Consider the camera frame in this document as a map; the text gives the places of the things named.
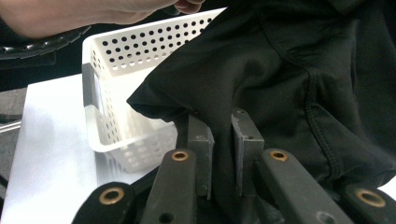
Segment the gray floor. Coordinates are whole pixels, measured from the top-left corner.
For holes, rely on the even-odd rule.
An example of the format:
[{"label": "gray floor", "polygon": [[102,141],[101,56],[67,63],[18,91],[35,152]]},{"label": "gray floor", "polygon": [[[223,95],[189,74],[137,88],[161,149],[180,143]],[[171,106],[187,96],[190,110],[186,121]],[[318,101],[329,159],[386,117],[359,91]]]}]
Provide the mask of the gray floor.
[{"label": "gray floor", "polygon": [[[22,114],[26,89],[0,92],[0,114]],[[0,175],[9,179],[19,129],[0,133]],[[0,187],[0,196],[4,198],[6,190]]]}]

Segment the black cloth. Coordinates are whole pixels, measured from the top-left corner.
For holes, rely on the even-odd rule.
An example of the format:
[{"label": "black cloth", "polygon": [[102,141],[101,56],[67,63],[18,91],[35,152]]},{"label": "black cloth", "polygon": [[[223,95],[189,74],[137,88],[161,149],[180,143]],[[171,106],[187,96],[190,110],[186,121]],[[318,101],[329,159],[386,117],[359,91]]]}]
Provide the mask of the black cloth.
[{"label": "black cloth", "polygon": [[396,174],[395,17],[391,0],[235,1],[128,103],[180,130],[191,111],[208,124],[213,195],[232,220],[233,107],[319,183],[381,186]]}]

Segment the human hand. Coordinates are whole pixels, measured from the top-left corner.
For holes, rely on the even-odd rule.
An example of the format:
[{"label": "human hand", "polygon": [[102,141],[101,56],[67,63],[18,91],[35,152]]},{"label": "human hand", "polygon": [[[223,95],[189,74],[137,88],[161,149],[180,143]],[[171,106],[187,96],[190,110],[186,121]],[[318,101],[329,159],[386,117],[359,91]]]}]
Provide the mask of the human hand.
[{"label": "human hand", "polygon": [[191,14],[205,0],[0,0],[1,19],[30,38],[56,35],[96,23],[132,24],[174,5]]}]

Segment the stitched seam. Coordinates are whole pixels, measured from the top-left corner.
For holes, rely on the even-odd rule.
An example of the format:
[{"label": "stitched seam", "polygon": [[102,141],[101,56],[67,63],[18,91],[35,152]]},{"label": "stitched seam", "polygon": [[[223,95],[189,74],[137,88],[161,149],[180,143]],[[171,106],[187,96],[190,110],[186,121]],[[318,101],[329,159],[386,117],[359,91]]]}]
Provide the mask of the stitched seam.
[{"label": "stitched seam", "polygon": [[322,130],[320,129],[319,125],[315,120],[315,116],[313,114],[312,106],[316,103],[316,85],[317,85],[317,76],[312,74],[311,68],[305,67],[302,63],[298,62],[294,58],[290,57],[290,55],[284,51],[275,41],[273,41],[272,34],[269,29],[266,27],[266,22],[260,19],[260,14],[262,14],[256,8],[253,8],[256,16],[258,17],[259,23],[262,25],[262,30],[264,35],[267,37],[268,42],[272,45],[272,47],[276,50],[279,56],[285,60],[287,63],[290,63],[294,66],[302,68],[308,74],[308,92],[306,93],[306,100],[304,103],[304,111],[306,114],[306,120],[308,125],[311,128],[312,134],[317,139],[319,146],[322,149],[324,156],[326,157],[329,167],[330,167],[330,174],[328,176],[329,179],[335,179],[336,177],[340,176],[340,165],[338,160],[335,157],[335,150],[331,149],[328,142],[326,141]]}]

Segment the white plastic basket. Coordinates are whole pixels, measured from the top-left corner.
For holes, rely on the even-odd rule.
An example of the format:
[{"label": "white plastic basket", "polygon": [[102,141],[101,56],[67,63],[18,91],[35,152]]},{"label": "white plastic basket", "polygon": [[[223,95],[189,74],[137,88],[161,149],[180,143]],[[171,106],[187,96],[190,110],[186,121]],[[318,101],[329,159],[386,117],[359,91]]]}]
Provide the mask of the white plastic basket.
[{"label": "white plastic basket", "polygon": [[91,148],[134,172],[174,149],[173,123],[147,119],[126,99],[160,62],[195,38],[223,9],[88,37],[83,44],[83,94]]}]

